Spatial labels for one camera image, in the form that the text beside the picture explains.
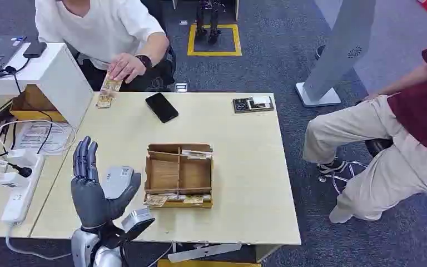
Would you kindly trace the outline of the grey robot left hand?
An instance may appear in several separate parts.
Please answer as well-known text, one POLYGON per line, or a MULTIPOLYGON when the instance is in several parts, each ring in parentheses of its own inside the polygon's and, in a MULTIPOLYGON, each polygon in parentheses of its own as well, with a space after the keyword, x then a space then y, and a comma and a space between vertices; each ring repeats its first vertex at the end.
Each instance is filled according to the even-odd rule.
POLYGON ((71 195, 84 229, 94 229, 121 217, 141 185, 141 174, 135 172, 119 197, 106 198, 98 178, 97 148, 97 142, 86 136, 73 153, 71 195))

